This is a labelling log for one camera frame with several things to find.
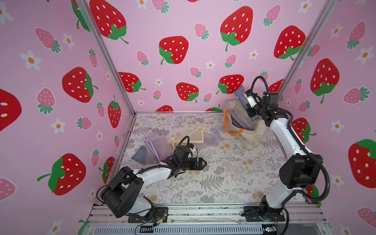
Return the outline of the blue-grey mesh pouch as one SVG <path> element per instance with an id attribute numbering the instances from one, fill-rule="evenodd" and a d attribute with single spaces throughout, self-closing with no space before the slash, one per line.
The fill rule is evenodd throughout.
<path id="1" fill-rule="evenodd" d="M 237 100 L 236 100 L 236 104 L 235 104 L 235 108 L 234 109 L 243 109 L 246 113 L 247 113 L 247 105 L 249 104 L 246 97 L 244 96 L 245 94 L 245 88 L 243 87 L 243 85 L 241 85 L 235 92 L 234 92 Z M 258 121 L 259 120 L 259 116 L 256 115 L 254 117 L 251 117 L 252 120 L 256 120 Z"/>

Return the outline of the cream mesh pouch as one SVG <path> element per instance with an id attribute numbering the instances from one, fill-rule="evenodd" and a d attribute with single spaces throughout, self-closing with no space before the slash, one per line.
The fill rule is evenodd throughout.
<path id="1" fill-rule="evenodd" d="M 178 144 L 186 136 L 189 137 L 190 143 L 193 144 L 203 144 L 204 139 L 210 134 L 210 131 L 206 130 L 204 127 L 199 126 L 195 130 L 188 131 L 175 131 L 170 141 L 172 144 Z"/>

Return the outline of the large purple mesh pouch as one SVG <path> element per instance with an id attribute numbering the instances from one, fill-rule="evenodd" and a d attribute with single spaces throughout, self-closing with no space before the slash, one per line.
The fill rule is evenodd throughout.
<path id="1" fill-rule="evenodd" d="M 236 121 L 242 129 L 253 131 L 258 124 L 258 122 L 252 120 L 242 108 L 230 110 L 230 114 L 232 119 Z"/>

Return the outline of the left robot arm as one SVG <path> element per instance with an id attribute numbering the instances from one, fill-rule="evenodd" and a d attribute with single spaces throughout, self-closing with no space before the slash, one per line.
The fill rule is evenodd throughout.
<path id="1" fill-rule="evenodd" d="M 172 156 L 159 164 L 140 170 L 132 170 L 125 166 L 114 178 L 102 187 L 100 201 L 107 205 L 116 218 L 125 215 L 137 215 L 150 219 L 154 216 L 153 202 L 141 196 L 142 190 L 153 183 L 177 177 L 186 171 L 201 171 L 207 166 L 207 161 L 194 156 L 197 153 L 194 145 L 179 146 Z"/>

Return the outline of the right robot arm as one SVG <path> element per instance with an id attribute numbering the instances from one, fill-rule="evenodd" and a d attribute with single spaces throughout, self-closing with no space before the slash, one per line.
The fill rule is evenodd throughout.
<path id="1" fill-rule="evenodd" d="M 312 154 L 293 130 L 293 115 L 275 104 L 277 93 L 266 91 L 259 97 L 249 89 L 244 96 L 248 101 L 248 116 L 259 115 L 264 120 L 277 137 L 287 158 L 279 170 L 280 181 L 272 193 L 262 198 L 258 209 L 243 213 L 244 216 L 259 216 L 267 221 L 280 214 L 293 196 L 303 194 L 305 188 L 316 182 L 323 160 L 320 155 Z"/>

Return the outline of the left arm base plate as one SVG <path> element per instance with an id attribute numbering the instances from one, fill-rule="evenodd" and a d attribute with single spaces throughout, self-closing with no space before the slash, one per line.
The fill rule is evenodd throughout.
<path id="1" fill-rule="evenodd" d="M 168 216 L 168 207 L 152 207 L 147 212 L 141 212 L 138 214 L 128 214 L 128 223 L 166 223 Z"/>

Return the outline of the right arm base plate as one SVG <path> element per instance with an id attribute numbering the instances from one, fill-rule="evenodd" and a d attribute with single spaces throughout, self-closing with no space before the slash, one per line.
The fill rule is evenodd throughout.
<path id="1" fill-rule="evenodd" d="M 282 208 L 262 208 L 261 206 L 245 206 L 241 216 L 247 222 L 284 222 L 286 221 Z"/>

